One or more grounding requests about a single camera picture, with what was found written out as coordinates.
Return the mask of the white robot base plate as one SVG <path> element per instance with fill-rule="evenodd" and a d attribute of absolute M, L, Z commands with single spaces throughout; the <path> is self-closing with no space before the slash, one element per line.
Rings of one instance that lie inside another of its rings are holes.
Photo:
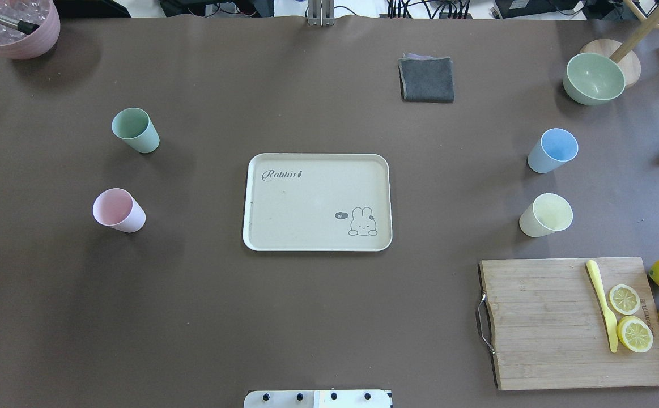
<path fill-rule="evenodd" d="M 392 393 L 382 389 L 255 390 L 244 407 L 392 407 Z"/>

